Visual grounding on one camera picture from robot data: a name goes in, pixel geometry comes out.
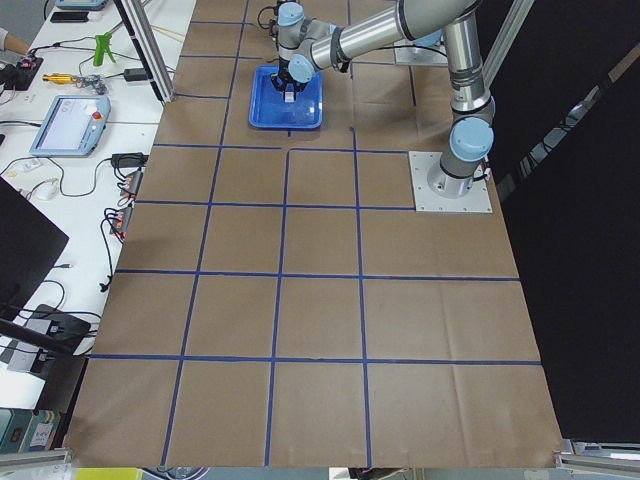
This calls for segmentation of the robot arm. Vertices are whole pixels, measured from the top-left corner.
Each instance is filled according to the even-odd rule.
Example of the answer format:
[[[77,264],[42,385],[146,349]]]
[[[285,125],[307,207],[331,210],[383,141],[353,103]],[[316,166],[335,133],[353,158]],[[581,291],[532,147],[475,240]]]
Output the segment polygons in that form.
[[[354,23],[338,26],[318,9],[284,2],[276,13],[279,77],[301,89],[316,73],[349,73],[358,146],[437,151],[429,189],[462,198],[480,181],[494,140],[478,8],[476,1],[368,2]]]
[[[295,1],[277,6],[276,25],[278,72],[271,75],[271,82],[284,101],[291,103],[318,71],[311,57],[313,44],[329,37],[336,26],[308,17],[303,6]]]

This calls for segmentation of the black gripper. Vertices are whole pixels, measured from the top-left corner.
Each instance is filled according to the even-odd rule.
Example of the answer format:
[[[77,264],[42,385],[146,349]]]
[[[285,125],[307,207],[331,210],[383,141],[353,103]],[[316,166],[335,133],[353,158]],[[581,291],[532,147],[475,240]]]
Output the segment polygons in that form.
[[[289,61],[280,58],[278,60],[278,71],[271,75],[271,83],[276,91],[283,94],[287,91],[288,86],[292,86],[294,91],[294,98],[297,98],[298,94],[305,90],[305,84],[293,79],[288,70]]]

